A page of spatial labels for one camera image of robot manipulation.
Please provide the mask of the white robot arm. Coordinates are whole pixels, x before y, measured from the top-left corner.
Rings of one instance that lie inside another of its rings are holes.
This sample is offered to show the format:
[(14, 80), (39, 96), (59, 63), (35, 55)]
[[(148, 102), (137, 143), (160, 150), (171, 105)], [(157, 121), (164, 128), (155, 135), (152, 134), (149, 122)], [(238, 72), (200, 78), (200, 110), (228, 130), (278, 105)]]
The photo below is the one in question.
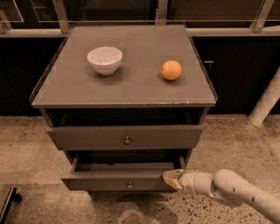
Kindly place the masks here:
[(177, 169), (165, 171), (162, 177), (164, 182), (175, 190), (205, 195), (229, 207), (238, 207), (245, 203), (273, 224), (280, 224), (280, 199), (250, 184), (234, 171), (220, 169), (211, 173)]

